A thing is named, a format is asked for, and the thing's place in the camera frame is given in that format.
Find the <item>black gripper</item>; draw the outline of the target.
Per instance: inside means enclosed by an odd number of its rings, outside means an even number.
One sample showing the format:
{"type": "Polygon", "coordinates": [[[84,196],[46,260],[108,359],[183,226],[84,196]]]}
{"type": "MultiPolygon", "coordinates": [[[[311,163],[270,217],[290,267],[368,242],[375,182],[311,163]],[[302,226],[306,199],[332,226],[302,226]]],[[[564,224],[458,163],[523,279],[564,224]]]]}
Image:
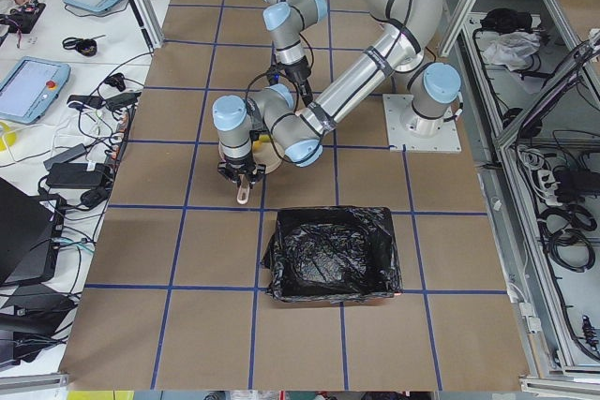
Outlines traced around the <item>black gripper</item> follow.
{"type": "Polygon", "coordinates": [[[249,183],[257,183],[264,177],[266,165],[257,163],[253,156],[226,157],[217,164],[217,172],[232,183],[240,183],[242,177],[249,183]]]}
{"type": "Polygon", "coordinates": [[[298,88],[300,91],[310,91],[309,78],[311,75],[311,68],[309,67],[307,58],[301,58],[300,60],[291,63],[284,64],[282,62],[276,63],[276,68],[283,71],[286,77],[298,88]]]}

